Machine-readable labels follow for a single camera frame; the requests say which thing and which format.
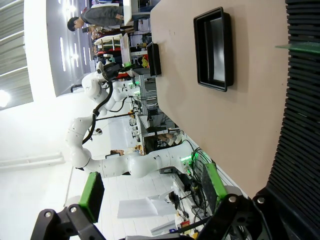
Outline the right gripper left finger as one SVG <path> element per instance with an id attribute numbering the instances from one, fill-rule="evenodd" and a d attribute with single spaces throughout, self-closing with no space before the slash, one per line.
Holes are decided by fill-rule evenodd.
<path id="1" fill-rule="evenodd" d="M 104 196 L 102 176 L 98 172 L 88 175 L 78 203 L 71 204 L 56 212 L 42 210 L 35 222 L 32 240 L 69 240 L 78 236 L 81 240 L 104 240 L 105 237 L 95 226 L 99 220 Z"/>

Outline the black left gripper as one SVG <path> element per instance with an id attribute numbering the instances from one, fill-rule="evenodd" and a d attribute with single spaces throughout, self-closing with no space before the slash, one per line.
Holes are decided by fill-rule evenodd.
<path id="1" fill-rule="evenodd" d="M 103 73 L 107 77 L 114 77 L 117 76 L 119 71 L 121 69 L 134 69 L 135 68 L 135 63 L 131 62 L 126 62 L 126 63 L 116 63 L 116 62 L 111 62 L 103 66 Z"/>

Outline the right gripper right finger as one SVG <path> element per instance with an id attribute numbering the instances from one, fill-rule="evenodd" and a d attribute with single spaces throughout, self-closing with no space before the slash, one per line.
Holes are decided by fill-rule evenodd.
<path id="1" fill-rule="evenodd" d="M 216 165 L 202 167 L 201 185 L 212 216 L 198 235 L 199 240 L 270 240 L 272 237 L 254 201 L 228 193 Z"/>

